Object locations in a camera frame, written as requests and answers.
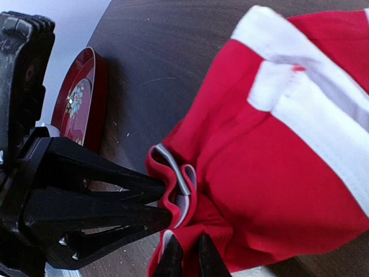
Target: folded cloth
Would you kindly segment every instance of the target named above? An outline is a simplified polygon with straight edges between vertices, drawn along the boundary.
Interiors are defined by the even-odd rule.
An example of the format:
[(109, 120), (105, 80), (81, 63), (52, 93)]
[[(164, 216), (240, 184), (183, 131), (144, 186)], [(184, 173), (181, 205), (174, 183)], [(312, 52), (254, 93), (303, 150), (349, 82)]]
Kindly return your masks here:
[[(191, 218), (169, 227), (183, 276), (198, 276), (202, 233), (235, 272), (325, 253), (369, 229), (368, 49), (366, 11), (286, 20), (255, 6), (241, 19), (163, 141), (197, 175)], [(151, 152), (146, 166), (173, 190), (170, 167)], [(175, 214), (168, 197), (160, 206)]]

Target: red plate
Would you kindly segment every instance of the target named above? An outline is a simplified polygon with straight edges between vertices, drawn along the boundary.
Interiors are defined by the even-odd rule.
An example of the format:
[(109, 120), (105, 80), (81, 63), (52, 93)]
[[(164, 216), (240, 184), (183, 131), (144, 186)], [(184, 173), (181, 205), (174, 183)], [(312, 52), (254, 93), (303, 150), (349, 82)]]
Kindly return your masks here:
[(98, 152), (103, 134), (108, 92), (105, 60), (92, 48), (79, 53), (71, 65), (52, 115), (62, 137)]

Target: dark wooden table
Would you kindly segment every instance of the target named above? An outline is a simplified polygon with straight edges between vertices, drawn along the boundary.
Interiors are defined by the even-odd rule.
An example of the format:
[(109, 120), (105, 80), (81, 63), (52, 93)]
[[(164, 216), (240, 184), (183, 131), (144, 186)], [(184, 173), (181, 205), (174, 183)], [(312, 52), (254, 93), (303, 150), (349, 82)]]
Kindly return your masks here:
[[(369, 0), (112, 0), (89, 42), (110, 75), (100, 154), (144, 173), (149, 147), (186, 115), (213, 58), (256, 4), (289, 17), (362, 9)], [(154, 235), (123, 247), (82, 275), (143, 277), (157, 242)]]

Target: red cloth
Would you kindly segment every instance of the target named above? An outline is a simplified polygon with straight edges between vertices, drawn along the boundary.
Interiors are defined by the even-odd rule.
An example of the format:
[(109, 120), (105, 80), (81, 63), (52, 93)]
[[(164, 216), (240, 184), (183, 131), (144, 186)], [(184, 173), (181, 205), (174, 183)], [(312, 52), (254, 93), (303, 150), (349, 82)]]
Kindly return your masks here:
[[(369, 91), (365, 12), (326, 12), (289, 21)], [(336, 249), (369, 229), (368, 217), (330, 167), (293, 131), (247, 101), (262, 58), (231, 40), (219, 52), (185, 119), (163, 144), (197, 172), (197, 206), (173, 231), (183, 276), (198, 276), (195, 247), (213, 239), (231, 272)], [(175, 185), (149, 155), (149, 175)], [(161, 207), (171, 209), (167, 196)], [(150, 262), (152, 276), (162, 251)]]

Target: white background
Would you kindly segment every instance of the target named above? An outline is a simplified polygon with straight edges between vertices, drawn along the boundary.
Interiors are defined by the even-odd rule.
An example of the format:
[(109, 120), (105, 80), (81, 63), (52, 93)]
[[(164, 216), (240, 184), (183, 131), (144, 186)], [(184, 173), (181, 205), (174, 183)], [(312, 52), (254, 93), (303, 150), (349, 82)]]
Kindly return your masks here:
[(10, 10), (47, 16), (56, 23), (55, 44), (47, 67), (41, 121), (51, 122), (65, 74), (85, 48), (111, 0), (0, 0), (0, 12)]

